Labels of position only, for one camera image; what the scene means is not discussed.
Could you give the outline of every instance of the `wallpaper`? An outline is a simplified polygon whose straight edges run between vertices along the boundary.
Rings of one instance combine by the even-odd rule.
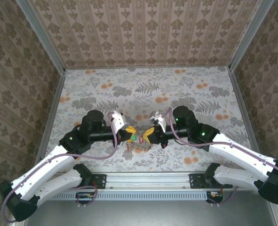
[[[235,74],[261,151],[278,158],[278,0]]]
[[[0,0],[0,182],[34,165],[58,79],[16,2]]]
[[[78,159],[93,172],[195,171],[206,170],[212,162],[234,166],[223,157],[173,140],[165,149],[139,143],[141,135],[153,126],[148,121],[152,111],[164,113],[180,105],[191,109],[200,122],[250,148],[226,67],[67,70],[65,74],[47,154],[88,111],[96,109],[107,115],[116,110],[137,130],[137,140],[122,142],[106,160]],[[107,156],[112,151],[111,142],[98,142],[84,155]]]
[[[29,0],[65,68],[227,65],[260,0]]]

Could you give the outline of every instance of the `purple cable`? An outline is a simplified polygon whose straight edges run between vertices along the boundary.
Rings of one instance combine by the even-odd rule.
[[[221,202],[221,203],[217,203],[217,202],[215,202],[213,199],[210,199],[210,198],[208,198],[208,200],[210,200],[210,201],[213,202],[213,203],[216,203],[217,205],[226,204],[228,201],[231,200],[231,198],[234,196],[234,194],[236,193],[236,191],[237,191],[238,188],[239,188],[239,187],[236,186],[235,189],[234,189],[234,191],[232,192],[232,194],[229,196],[229,198],[227,198],[225,201],[223,201],[223,202]]]
[[[85,188],[93,188],[93,189],[95,189],[95,193],[94,193],[92,199],[86,204],[86,205],[89,205],[89,204],[91,204],[91,203],[94,201],[94,199],[97,197],[97,194],[98,194],[98,189],[97,189],[95,186],[74,187],[74,188],[70,188],[69,190],[80,190],[80,189],[85,189]],[[79,203],[79,198],[80,198],[82,195],[84,195],[84,194],[79,194],[79,195],[77,196],[77,199],[76,199],[77,204],[80,204],[80,203]]]
[[[110,127],[111,127],[111,131],[113,134],[115,134],[115,129],[114,129],[114,126],[111,122],[111,119],[110,119],[110,113],[107,114],[107,117],[109,118],[110,120]],[[62,156],[72,156],[72,157],[81,157],[81,158],[86,158],[86,159],[95,159],[95,160],[103,160],[103,159],[108,159],[108,158],[111,158],[116,150],[117,150],[117,146],[118,146],[118,141],[117,141],[117,136],[114,136],[114,150],[113,152],[108,155],[108,156],[105,156],[105,157],[93,157],[93,156],[85,156],[85,155],[81,155],[81,154],[70,154],[70,153],[66,153],[66,154],[59,154],[59,155],[55,155],[53,156],[52,158],[48,159],[47,161],[45,161],[43,164],[41,164],[38,168],[36,168],[33,172],[31,172],[28,176],[25,177],[24,180],[22,180],[14,189],[12,189],[8,195],[6,196],[6,198],[4,199],[4,202],[2,204],[2,215],[3,215],[3,218],[4,220],[7,222],[7,223],[15,223],[16,220],[8,220],[7,217],[6,217],[6,214],[5,214],[5,207],[6,207],[6,203],[8,201],[8,199],[10,198],[10,196],[23,184],[25,183],[30,177],[32,177],[38,170],[40,170],[42,167],[44,167],[46,164],[50,163],[52,160],[56,159],[56,158],[59,158],[59,157],[62,157]]]
[[[175,132],[175,129],[173,128],[173,124],[172,124],[172,108],[170,107],[168,109],[168,112],[169,112],[169,122],[170,122],[170,126],[171,126],[171,130],[172,130],[172,133],[173,135],[175,136],[175,138],[180,141],[181,143],[183,143],[184,145],[188,145],[188,146],[191,146],[191,147],[201,147],[201,146],[208,146],[208,145],[227,145],[227,146],[231,146],[232,144],[231,143],[227,143],[227,142],[210,142],[210,143],[205,143],[205,144],[190,144],[184,140],[182,140]],[[265,160],[263,160],[262,158],[258,157],[257,155],[254,155],[252,153],[249,153],[248,151],[244,150],[243,148],[237,146],[237,145],[233,145],[232,147],[234,148],[237,148],[238,150],[244,152],[245,154],[248,154],[249,156],[252,156],[253,158],[263,162],[264,164],[267,164],[269,165],[270,167],[278,170],[278,166],[275,166],[273,164],[271,164],[270,162],[266,162]]]

